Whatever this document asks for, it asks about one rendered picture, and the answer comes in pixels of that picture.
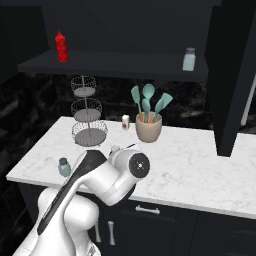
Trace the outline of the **black drawer front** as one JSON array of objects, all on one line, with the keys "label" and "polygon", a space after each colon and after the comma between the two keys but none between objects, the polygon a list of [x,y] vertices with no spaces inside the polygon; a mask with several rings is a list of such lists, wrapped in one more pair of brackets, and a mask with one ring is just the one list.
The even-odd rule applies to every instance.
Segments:
[{"label": "black drawer front", "polygon": [[[147,209],[158,208],[160,210],[160,215],[155,215],[155,214],[146,213],[146,212],[137,212],[135,210],[135,207],[138,205]],[[123,215],[127,215],[129,217],[136,217],[136,218],[143,218],[143,219],[150,219],[150,220],[160,220],[160,221],[167,220],[170,222],[176,222],[179,215],[179,211],[174,207],[155,204],[155,203],[133,201],[133,200],[126,201],[122,205],[120,213]]]},{"label": "black drawer front", "polygon": [[256,238],[256,220],[254,219],[200,212],[196,227],[212,232],[230,233]]}]

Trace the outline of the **clear shaker with grey cap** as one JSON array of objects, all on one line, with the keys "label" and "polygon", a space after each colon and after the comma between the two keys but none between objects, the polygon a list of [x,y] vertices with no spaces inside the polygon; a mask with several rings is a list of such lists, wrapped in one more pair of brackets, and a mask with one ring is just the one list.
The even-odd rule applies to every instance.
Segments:
[{"label": "clear shaker with grey cap", "polygon": [[188,47],[184,55],[182,70],[193,71],[195,67],[195,61],[195,49],[193,47]]}]

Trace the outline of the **black open wall cabinet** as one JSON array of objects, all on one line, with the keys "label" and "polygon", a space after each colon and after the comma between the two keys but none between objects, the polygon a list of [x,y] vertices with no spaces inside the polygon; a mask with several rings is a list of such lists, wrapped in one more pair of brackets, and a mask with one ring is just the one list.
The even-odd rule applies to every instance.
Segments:
[{"label": "black open wall cabinet", "polygon": [[[22,72],[203,82],[212,8],[221,0],[40,0],[49,49]],[[66,37],[59,62],[55,37]],[[183,71],[188,47],[193,71]]]}]

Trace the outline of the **teal spatula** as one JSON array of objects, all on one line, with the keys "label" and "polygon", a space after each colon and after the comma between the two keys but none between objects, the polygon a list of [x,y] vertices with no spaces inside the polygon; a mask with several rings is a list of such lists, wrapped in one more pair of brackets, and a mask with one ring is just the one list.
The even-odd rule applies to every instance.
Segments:
[{"label": "teal spatula", "polygon": [[[133,98],[134,102],[138,105],[138,109],[140,110],[141,109],[140,93],[139,93],[139,87],[138,86],[134,86],[131,89],[131,95],[132,95],[132,98]],[[142,116],[142,111],[141,110],[139,111],[139,116]]]},{"label": "teal spatula", "polygon": [[154,118],[157,118],[159,112],[164,109],[171,101],[173,97],[168,93],[163,93],[161,99],[157,102],[155,106]]}]

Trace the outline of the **large teal spoon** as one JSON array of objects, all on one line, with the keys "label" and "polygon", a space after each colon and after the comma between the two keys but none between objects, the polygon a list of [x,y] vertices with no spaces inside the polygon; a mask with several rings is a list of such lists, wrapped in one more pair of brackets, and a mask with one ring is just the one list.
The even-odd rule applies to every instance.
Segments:
[{"label": "large teal spoon", "polygon": [[155,93],[155,88],[152,84],[148,83],[145,84],[142,90],[143,96],[147,99],[150,100],[154,93]]}]

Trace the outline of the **small teal spoon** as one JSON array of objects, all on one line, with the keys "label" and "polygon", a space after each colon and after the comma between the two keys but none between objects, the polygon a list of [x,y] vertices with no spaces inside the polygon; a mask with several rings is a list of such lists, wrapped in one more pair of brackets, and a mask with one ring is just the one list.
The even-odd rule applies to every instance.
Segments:
[{"label": "small teal spoon", "polygon": [[142,108],[144,110],[144,122],[148,122],[148,113],[150,112],[150,102],[148,99],[144,98],[142,100]]}]

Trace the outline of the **black cabinet door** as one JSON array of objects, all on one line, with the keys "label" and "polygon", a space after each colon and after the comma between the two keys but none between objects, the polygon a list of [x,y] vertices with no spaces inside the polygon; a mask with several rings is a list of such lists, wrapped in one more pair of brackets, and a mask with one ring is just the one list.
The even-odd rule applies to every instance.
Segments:
[{"label": "black cabinet door", "polygon": [[216,151],[229,157],[256,75],[256,0],[212,8],[205,58]]},{"label": "black cabinet door", "polygon": [[0,84],[18,66],[49,49],[42,8],[0,3]]}]

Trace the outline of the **beige utensil pot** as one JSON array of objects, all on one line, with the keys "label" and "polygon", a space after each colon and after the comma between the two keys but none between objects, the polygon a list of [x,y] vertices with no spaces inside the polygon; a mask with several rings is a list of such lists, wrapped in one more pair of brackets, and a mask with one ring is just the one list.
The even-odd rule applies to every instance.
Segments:
[{"label": "beige utensil pot", "polygon": [[142,122],[143,118],[144,114],[136,116],[135,129],[137,136],[142,142],[155,142],[162,130],[162,116],[158,114],[157,117],[154,117],[154,113],[150,112],[148,114],[148,118],[152,120],[150,123]]}]

